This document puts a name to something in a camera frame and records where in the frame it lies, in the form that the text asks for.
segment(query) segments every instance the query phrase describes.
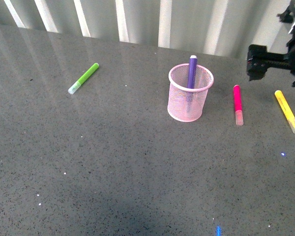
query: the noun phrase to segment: robotic arm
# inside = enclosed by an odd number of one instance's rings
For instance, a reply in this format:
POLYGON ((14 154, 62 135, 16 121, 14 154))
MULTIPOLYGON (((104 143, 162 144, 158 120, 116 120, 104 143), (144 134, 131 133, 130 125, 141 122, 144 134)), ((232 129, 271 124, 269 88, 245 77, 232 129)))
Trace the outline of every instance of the robotic arm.
MULTIPOLYGON (((293 23, 295 19, 295 0, 291 0, 290 5, 282 14, 277 15, 280 22, 293 23)), ((288 52, 286 54, 269 53, 266 46, 252 44, 248 48, 247 74, 249 81, 262 79, 268 68, 280 68, 290 70, 295 76, 295 22, 292 26, 292 39, 286 44, 288 52)))

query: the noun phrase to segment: yellow marker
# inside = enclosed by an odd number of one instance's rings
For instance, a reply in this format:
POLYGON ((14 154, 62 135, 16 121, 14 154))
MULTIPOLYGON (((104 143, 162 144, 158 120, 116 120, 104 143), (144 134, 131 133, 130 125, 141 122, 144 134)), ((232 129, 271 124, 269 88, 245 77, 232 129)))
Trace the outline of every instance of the yellow marker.
POLYGON ((291 111, 290 106, 288 105, 282 91, 277 90, 277 91, 275 91, 274 94, 275 94, 275 97, 282 108, 282 111, 284 112, 284 115, 285 115, 287 121, 290 124, 290 127, 292 128, 293 133, 295 133, 295 116, 294 116, 293 112, 291 111))

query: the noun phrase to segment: pink marker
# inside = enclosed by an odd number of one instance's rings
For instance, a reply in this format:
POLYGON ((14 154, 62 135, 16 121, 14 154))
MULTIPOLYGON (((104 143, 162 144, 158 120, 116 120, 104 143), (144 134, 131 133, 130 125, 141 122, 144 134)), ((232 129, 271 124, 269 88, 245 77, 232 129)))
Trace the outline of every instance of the pink marker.
POLYGON ((244 119, 242 117, 242 107, 241 107, 241 97, 240 97, 239 85, 234 86, 234 107, 235 107, 236 125, 243 125, 244 119))

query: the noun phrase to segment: speckled countertop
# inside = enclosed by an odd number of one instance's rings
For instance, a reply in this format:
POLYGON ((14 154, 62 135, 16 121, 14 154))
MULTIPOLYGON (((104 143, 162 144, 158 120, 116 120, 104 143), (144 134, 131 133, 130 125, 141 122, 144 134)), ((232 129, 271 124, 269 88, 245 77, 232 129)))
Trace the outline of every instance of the speckled countertop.
POLYGON ((183 123, 168 72, 191 54, 0 26, 0 236, 295 235, 295 134, 274 97, 295 114, 295 78, 196 54, 215 82, 183 123))

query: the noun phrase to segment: mesh cup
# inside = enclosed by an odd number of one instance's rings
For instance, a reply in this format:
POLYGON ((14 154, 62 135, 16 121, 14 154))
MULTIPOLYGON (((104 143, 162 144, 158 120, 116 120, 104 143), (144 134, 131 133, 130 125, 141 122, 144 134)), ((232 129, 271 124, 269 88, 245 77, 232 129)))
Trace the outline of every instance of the mesh cup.
POLYGON ((188 72, 189 64, 180 64, 172 68, 168 75, 171 85, 167 110, 171 117, 183 122, 200 118, 207 91, 214 81, 208 69, 197 65, 195 87, 187 88, 188 72))

